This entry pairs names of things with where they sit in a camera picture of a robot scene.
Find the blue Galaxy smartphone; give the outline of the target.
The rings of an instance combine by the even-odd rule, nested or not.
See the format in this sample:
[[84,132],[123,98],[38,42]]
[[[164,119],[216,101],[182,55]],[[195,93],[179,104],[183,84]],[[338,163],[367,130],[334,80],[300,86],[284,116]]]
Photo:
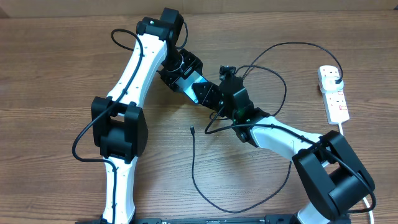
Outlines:
[[198,104],[198,98],[193,90],[193,84],[205,83],[208,80],[197,72],[193,72],[187,79],[179,84],[183,92],[195,103]]

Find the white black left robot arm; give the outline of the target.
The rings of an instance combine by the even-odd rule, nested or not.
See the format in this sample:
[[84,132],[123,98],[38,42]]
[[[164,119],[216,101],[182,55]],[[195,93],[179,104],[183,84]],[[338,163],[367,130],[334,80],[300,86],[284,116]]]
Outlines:
[[136,43],[121,78],[106,97],[93,100],[92,120],[72,144],[74,158],[85,162],[76,147],[91,129],[95,146],[100,149],[98,162],[106,168],[106,205],[97,223],[134,221],[134,172],[149,135],[143,107],[155,75],[160,74],[173,91],[199,102],[193,86],[206,82],[201,61],[176,45],[185,25],[179,11],[170,8],[165,8],[159,19],[145,17],[137,23],[133,33]]

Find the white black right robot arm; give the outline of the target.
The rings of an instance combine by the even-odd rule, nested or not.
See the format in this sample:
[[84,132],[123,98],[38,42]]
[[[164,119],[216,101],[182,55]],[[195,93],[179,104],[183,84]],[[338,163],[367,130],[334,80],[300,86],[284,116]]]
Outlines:
[[233,122],[229,129],[240,141],[294,164],[309,203],[291,216],[291,223],[338,223],[375,208],[373,178],[341,133],[312,134],[281,123],[254,107],[241,77],[225,78],[219,85],[198,82],[192,89],[199,103]]

